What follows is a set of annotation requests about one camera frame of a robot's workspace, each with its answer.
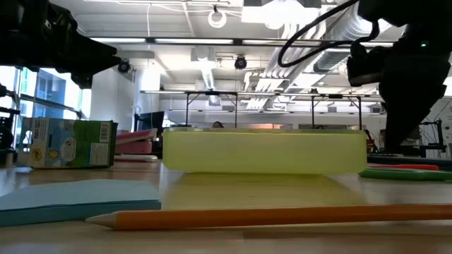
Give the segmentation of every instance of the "ceiling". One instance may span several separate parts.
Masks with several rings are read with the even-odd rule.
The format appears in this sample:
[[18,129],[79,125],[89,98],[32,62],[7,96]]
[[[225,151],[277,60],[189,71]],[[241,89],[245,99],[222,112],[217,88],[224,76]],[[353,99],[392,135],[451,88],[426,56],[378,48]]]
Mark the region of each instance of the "ceiling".
[[[221,37],[221,38],[281,38],[283,29],[271,30],[264,24],[242,23],[241,18],[227,15],[227,22],[222,28],[214,28],[208,23],[211,6],[188,5],[188,16],[181,5],[149,6],[147,4],[131,5],[114,2],[96,2],[92,0],[51,0],[54,4],[71,11],[79,24],[80,33],[89,37]],[[230,0],[230,7],[222,10],[242,10],[243,0]],[[400,37],[402,28],[389,28],[378,40],[394,41]],[[194,46],[169,45],[115,45],[122,51],[152,51],[161,61],[166,75],[162,84],[176,87],[178,84],[195,83],[202,79],[198,69],[191,67],[191,50]],[[217,68],[213,69],[215,79],[244,80],[247,71],[237,71],[234,62],[237,55],[245,55],[247,68],[265,68],[272,59],[275,47],[212,47],[215,50]],[[146,65],[141,59],[138,65]],[[344,71],[334,71],[326,75],[319,90],[326,92],[349,91],[350,86]],[[361,91],[372,90],[375,85],[364,87]]]

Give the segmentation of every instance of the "sticky note pad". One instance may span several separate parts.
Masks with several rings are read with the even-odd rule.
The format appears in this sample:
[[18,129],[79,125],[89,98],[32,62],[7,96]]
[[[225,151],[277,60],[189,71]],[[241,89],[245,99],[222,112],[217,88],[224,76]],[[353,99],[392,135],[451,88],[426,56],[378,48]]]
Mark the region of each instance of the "sticky note pad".
[[147,181],[88,180],[28,186],[0,197],[0,226],[84,220],[120,210],[159,210]]

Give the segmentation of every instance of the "table surface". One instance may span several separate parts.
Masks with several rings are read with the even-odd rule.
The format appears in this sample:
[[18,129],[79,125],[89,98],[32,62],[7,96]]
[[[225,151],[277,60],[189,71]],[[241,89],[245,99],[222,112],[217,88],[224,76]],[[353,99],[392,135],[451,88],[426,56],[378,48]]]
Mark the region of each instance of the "table surface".
[[[145,180],[163,209],[452,203],[444,182],[341,176],[184,174],[161,163],[110,169],[0,169],[0,195],[29,185],[86,179]],[[0,253],[450,253],[449,222],[112,231],[83,222],[0,228]]]

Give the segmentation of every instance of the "orange pencil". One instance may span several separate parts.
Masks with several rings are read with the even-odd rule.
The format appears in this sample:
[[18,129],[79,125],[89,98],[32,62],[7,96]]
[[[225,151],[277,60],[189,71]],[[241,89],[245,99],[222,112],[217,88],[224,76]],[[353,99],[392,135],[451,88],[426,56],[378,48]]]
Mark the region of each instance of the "orange pencil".
[[363,205],[252,210],[123,211],[87,218],[118,230],[452,219],[452,205]]

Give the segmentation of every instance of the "black machine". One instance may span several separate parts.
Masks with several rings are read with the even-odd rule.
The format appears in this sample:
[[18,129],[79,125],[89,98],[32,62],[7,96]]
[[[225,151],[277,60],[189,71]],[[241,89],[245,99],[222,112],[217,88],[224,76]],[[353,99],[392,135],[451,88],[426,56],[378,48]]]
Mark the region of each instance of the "black machine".
[[48,0],[0,1],[0,65],[55,68],[81,89],[93,75],[121,62],[114,47],[77,32],[71,13]]
[[[283,63],[285,52],[296,39],[357,2],[358,14],[372,22],[368,37],[328,42],[298,60]],[[367,52],[360,42],[368,42],[379,35],[379,19],[398,27],[407,25],[405,32],[391,48],[375,47]],[[281,49],[278,64],[290,67],[325,49],[344,44],[351,45],[347,61],[351,86],[379,82],[387,111],[385,151],[396,151],[446,91],[443,83],[451,67],[448,59],[452,52],[452,1],[350,0],[296,32]]]

